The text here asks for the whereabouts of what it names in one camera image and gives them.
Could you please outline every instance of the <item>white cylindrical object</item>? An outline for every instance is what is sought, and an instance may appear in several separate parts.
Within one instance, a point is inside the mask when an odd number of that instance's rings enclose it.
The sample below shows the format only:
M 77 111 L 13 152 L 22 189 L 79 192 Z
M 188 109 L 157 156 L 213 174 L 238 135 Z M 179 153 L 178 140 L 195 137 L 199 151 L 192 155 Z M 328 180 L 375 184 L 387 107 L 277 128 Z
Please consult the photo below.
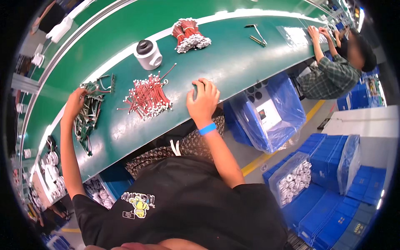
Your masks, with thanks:
M 153 48 L 151 51 L 147 54 L 140 55 L 137 52 L 137 45 L 136 48 L 134 48 L 133 54 L 135 57 L 138 59 L 140 65 L 145 69 L 145 70 L 153 70 L 156 69 L 158 66 L 160 66 L 161 61 L 162 61 L 162 55 L 160 54 L 160 50 L 158 49 L 157 42 L 155 40 L 148 40 L 153 44 Z

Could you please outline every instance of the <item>person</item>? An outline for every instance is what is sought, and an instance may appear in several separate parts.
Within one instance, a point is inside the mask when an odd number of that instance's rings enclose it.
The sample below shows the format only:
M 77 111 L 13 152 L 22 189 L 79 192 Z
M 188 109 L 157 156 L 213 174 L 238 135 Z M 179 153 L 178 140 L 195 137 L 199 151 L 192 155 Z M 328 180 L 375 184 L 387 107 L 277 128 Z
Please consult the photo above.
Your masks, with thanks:
M 87 91 L 78 88 L 61 119 L 61 164 L 83 241 L 90 249 L 283 249 L 288 231 L 265 184 L 246 184 L 241 169 L 212 122 L 220 92 L 200 78 L 187 108 L 213 161 L 183 155 L 142 167 L 110 210 L 85 193 L 72 124 Z
M 326 28 L 308 27 L 314 46 L 316 65 L 309 67 L 308 74 L 297 78 L 299 89 L 308 99 L 336 99 L 348 93 L 357 84 L 361 71 L 368 72 L 376 66 L 376 56 L 371 46 L 358 33 L 352 33 L 347 42 L 348 60 L 341 57 Z M 324 56 L 319 43 L 319 34 L 328 40 L 331 62 Z
M 45 33 L 49 33 L 54 26 L 62 21 L 65 14 L 65 10 L 56 2 L 56 0 L 54 0 L 46 7 L 40 17 L 36 18 L 29 33 L 34 35 L 38 29 Z

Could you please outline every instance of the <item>white cable spool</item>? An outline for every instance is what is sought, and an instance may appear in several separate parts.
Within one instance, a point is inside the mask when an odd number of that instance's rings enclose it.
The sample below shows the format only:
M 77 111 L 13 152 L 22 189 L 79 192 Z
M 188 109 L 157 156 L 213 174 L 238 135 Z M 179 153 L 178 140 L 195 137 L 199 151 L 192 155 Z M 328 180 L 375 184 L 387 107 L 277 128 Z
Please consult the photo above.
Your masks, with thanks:
M 133 54 L 145 70 L 160 66 L 162 55 L 155 40 L 141 40 L 134 48 Z

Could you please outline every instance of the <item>black knob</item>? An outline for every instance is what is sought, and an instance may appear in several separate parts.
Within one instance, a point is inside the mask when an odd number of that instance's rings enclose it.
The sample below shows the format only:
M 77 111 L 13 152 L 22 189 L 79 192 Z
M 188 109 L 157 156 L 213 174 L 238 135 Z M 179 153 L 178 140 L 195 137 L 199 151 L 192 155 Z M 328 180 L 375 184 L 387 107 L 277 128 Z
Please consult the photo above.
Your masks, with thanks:
M 153 49 L 153 43 L 149 40 L 140 40 L 138 46 L 136 47 L 136 52 L 139 55 L 145 55 Z

